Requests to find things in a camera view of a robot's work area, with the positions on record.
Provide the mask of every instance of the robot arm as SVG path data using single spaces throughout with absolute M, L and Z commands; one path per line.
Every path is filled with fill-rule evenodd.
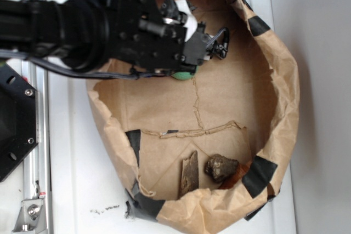
M 165 0 L 160 9 L 155 0 L 0 0 L 0 58 L 27 59 L 77 78 L 194 74 L 205 55 L 226 56 L 229 30 L 212 38 L 200 23 L 187 38 L 190 16 L 175 0 Z M 43 60 L 47 56 L 60 58 L 69 69 Z M 110 58 L 131 64 L 131 74 L 97 72 Z

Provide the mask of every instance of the paper bag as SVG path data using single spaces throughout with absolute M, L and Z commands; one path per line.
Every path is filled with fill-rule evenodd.
M 245 0 L 189 0 L 215 35 L 230 30 L 227 58 L 187 81 L 88 81 L 97 128 L 138 216 L 184 233 L 218 233 L 279 193 L 296 142 L 297 65 Z M 105 70 L 127 72 L 111 60 Z M 199 153 L 198 190 L 179 199 L 182 160 Z M 205 173 L 215 153 L 252 162 L 232 188 Z

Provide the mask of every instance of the black tape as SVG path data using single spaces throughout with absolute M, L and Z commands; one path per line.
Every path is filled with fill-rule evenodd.
M 173 133 L 177 133 L 179 132 L 179 130 L 168 130 L 167 134 L 173 134 Z
M 249 171 L 242 177 L 242 183 L 252 198 L 257 197 L 268 186 L 277 164 L 262 157 L 256 156 Z
M 135 156 L 137 157 L 139 165 L 139 151 L 140 151 L 140 140 L 141 140 L 141 130 L 133 130 L 126 132 L 126 135 L 131 143 L 131 147 L 134 150 Z
M 275 198 L 275 196 L 268 196 L 268 198 L 267 198 L 268 202 L 272 201 L 273 198 Z M 251 213 L 248 213 L 248 214 L 246 215 L 246 217 L 244 217 L 244 219 L 245 219 L 246 221 L 250 221 L 254 216 L 257 215 L 258 212 L 260 212 L 260 210 L 261 210 L 265 205 L 267 205 L 267 203 L 264 204 L 263 206 L 261 206 L 260 208 L 256 209 L 255 211 L 253 211 L 253 212 L 251 212 Z
M 253 11 L 252 8 L 250 7 L 250 5 L 248 4 L 248 2 L 246 0 L 242 0 L 243 3 L 249 8 L 249 10 Z
M 137 218 L 156 221 L 157 215 L 163 207 L 165 200 L 153 200 L 140 193 L 139 184 L 136 182 L 132 189 L 134 198 L 129 194 L 128 200 L 131 205 L 130 213 Z
M 259 16 L 248 19 L 248 24 L 250 25 L 251 33 L 254 37 L 270 30 L 270 27 Z

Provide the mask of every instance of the wire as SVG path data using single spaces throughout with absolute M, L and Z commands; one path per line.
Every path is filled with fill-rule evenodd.
M 44 68 L 48 71 L 52 71 L 54 73 L 66 76 L 66 77 L 73 77 L 73 78 L 84 78 L 84 79 L 139 79 L 139 78 L 147 78 L 155 76 L 154 73 L 149 72 L 138 72 L 135 74 L 127 75 L 117 72 L 94 72 L 94 73 L 80 73 L 75 72 L 70 69 L 63 68 L 58 66 L 50 61 L 42 60 L 39 58 L 28 58 L 29 61 L 34 63 L 35 65 Z
M 7 50 L 7 49 L 0 49 L 0 58 L 15 58 L 24 60 L 28 57 L 27 53 L 19 52 L 18 50 Z
M 210 47 L 224 32 L 224 42 L 228 42 L 229 40 L 227 40 L 229 38 L 229 29 L 227 27 L 222 27 L 218 33 L 210 39 L 209 42 L 207 42 L 206 48 Z

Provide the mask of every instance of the metal bracket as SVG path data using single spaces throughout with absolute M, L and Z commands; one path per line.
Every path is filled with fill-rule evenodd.
M 46 206 L 44 199 L 28 199 L 22 201 L 15 229 L 11 232 L 28 234 L 48 233 L 46 222 Z
M 38 144 L 36 90 L 10 66 L 0 67 L 0 182 Z

